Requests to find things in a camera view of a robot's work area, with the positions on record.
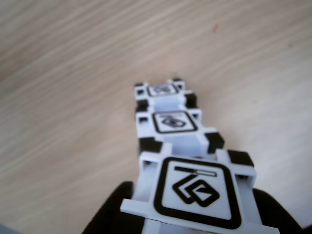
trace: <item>black plastic part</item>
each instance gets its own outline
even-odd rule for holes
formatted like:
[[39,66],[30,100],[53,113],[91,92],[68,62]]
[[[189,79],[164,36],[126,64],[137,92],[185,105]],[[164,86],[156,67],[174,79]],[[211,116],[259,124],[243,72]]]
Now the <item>black plastic part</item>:
[[172,79],[173,81],[183,81],[181,78],[179,78],[179,77],[175,77],[175,78],[173,78]]
[[82,234],[141,234],[144,217],[120,211],[122,200],[130,199],[133,182],[123,182],[113,191]]
[[302,234],[303,230],[293,217],[269,194],[253,189],[262,224],[278,228],[281,234]]
[[160,153],[162,142],[155,141],[153,137],[145,137],[139,139],[139,152],[143,151]]
[[224,146],[224,139],[220,133],[205,133],[205,137],[209,141],[208,152],[214,154],[217,149],[222,149]]
[[197,97],[195,94],[186,94],[186,107],[188,109],[194,109],[197,107]]
[[253,166],[254,163],[247,152],[228,150],[232,163]]
[[140,117],[140,118],[138,119],[138,122],[139,122],[139,123],[145,123],[145,122],[147,122],[147,121],[148,121],[147,117]]
[[137,101],[136,103],[137,103],[136,112],[146,112],[147,111],[148,100],[144,99],[144,100]]
[[312,225],[306,227],[306,228],[303,230],[303,233],[304,233],[304,234],[312,234]]
[[136,83],[135,87],[143,86],[143,83]]

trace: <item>cube face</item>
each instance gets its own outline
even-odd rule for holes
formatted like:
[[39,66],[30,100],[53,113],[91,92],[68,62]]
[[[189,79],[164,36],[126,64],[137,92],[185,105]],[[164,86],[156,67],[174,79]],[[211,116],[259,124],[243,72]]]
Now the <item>cube face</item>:
[[218,163],[166,158],[154,207],[162,215],[225,229],[241,224],[231,173]]
[[168,111],[153,113],[155,129],[160,134],[183,133],[197,130],[189,114],[185,111]]
[[171,83],[164,83],[158,85],[149,85],[147,87],[147,92],[150,97],[158,97],[177,94],[178,89]]

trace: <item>wooden table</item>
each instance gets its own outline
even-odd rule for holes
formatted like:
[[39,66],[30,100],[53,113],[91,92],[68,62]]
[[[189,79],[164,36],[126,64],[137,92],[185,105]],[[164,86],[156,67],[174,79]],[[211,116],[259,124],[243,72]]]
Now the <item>wooden table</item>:
[[0,223],[81,233],[138,175],[133,84],[175,76],[311,224],[310,0],[1,1]]

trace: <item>light wood floor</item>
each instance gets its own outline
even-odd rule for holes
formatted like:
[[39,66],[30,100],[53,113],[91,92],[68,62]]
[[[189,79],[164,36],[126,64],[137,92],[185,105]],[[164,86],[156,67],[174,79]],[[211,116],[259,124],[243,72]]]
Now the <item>light wood floor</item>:
[[311,0],[1,1],[0,223],[81,233],[138,175],[133,84],[174,76],[311,224]]

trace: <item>black square marker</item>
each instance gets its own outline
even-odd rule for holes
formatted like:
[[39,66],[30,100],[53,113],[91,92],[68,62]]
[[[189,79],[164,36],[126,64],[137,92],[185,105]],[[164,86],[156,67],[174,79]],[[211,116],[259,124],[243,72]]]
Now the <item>black square marker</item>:
[[161,215],[225,229],[241,225],[231,172],[218,163],[166,158],[154,208]]
[[153,113],[155,129],[158,133],[183,133],[197,131],[197,126],[185,111],[164,111]]

